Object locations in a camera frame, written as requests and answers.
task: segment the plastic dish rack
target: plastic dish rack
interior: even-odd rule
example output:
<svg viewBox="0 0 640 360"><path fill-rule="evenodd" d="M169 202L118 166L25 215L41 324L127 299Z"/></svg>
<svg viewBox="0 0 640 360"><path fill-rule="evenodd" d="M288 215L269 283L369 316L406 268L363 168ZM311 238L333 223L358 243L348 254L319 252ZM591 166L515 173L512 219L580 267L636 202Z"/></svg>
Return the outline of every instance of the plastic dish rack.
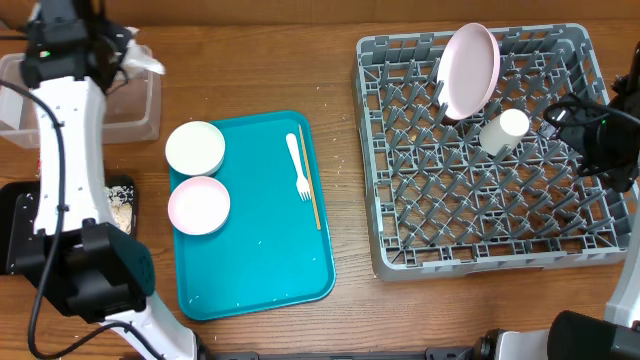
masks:
<svg viewBox="0 0 640 360"><path fill-rule="evenodd" d="M436 80L454 31L358 42L354 102L371 256L383 280L625 257L637 186L619 194L596 177L577 177L580 156L537 134L542 111L566 93L609 101L587 31L576 24L490 31L500 45L498 85L483 110L458 122L444 117ZM531 129L516 149L490 157L477 135L509 108L527 113Z"/></svg>

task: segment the pink plate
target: pink plate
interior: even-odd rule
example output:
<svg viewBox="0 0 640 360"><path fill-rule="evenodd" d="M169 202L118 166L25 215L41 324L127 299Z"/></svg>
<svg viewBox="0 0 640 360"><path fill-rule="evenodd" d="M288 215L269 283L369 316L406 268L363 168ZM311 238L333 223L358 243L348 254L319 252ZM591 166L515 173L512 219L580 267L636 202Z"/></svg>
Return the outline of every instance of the pink plate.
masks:
<svg viewBox="0 0 640 360"><path fill-rule="evenodd" d="M449 106L445 115L460 120L482 109L499 72L500 48L493 34L476 23L461 27L444 49L438 69L438 81L444 81L438 102Z"/></svg>
<svg viewBox="0 0 640 360"><path fill-rule="evenodd" d="M187 235L205 235L220 229L230 209L227 189L207 176L193 177L178 185L168 206L169 220Z"/></svg>

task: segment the wooden chopstick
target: wooden chopstick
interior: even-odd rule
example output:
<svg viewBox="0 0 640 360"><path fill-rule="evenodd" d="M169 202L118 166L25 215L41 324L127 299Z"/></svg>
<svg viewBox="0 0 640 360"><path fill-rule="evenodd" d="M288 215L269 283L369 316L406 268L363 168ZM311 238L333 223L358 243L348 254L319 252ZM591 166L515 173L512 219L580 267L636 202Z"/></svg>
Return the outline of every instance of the wooden chopstick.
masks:
<svg viewBox="0 0 640 360"><path fill-rule="evenodd" d="M302 155L304 155L304 164L307 166L307 178L309 187L311 188L311 201L313 202L313 212L316 214L316 226L320 230L320 216L318 215L318 204L316 204L316 195L313 191L313 182L311 181L311 170L309 169L309 159L307 158L307 147L304 144L304 135L302 134L302 125L298 125L300 130L300 143L302 144Z"/></svg>

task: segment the plastic fork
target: plastic fork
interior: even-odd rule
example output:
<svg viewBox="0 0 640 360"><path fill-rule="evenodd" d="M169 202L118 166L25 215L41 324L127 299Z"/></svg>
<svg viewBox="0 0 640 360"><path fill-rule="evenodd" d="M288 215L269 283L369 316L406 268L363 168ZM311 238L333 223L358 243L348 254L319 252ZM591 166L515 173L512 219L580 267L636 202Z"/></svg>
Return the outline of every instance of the plastic fork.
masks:
<svg viewBox="0 0 640 360"><path fill-rule="evenodd" d="M311 188L309 187L309 181L302 172L302 163L300 162L300 150L298 149L298 138L295 134L287 134L287 146L289 147L289 153L291 154L291 160L296 168L298 174L298 180L296 181L296 187L298 188L298 194L302 201L311 200Z"/></svg>

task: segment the plastic tray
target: plastic tray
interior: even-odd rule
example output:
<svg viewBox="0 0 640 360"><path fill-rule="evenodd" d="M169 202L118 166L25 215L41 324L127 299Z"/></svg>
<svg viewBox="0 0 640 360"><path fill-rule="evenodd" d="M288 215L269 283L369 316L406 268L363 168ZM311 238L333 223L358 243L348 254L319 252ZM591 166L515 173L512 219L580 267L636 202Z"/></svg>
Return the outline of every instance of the plastic tray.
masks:
<svg viewBox="0 0 640 360"><path fill-rule="evenodd" d="M558 268L622 260L632 196L574 175L579 155L536 134L568 92L609 101L587 31L576 24L490 29L498 86L483 110L451 123L438 104L440 56L453 31L372 36L357 45L355 110L371 256L384 280ZM509 108L532 128L494 158L478 132Z"/></svg>
<svg viewBox="0 0 640 360"><path fill-rule="evenodd" d="M143 47L147 54L151 50ZM0 59L0 78L22 87L20 62L23 54L10 54ZM111 89L121 85L123 80L114 81ZM8 89L0 87L0 92ZM11 106L12 103L0 104ZM160 136L162 110L161 77L144 70L129 80L129 84L107 97L107 110L102 125L102 142L120 144L145 140L156 140ZM0 116L17 114L19 119L0 118L0 136L23 148L40 147L38 123L31 100L23 99L19 109L0 109Z"/></svg>
<svg viewBox="0 0 640 360"><path fill-rule="evenodd" d="M282 111L212 124L226 142L224 162L214 177L229 191L231 212L211 235L174 230L182 311L195 320L210 320L324 298L333 289L335 267L309 123L299 113ZM321 230L311 201L300 200L285 141L294 133L300 143L298 125ZM173 169L169 178L171 191L187 179Z"/></svg>

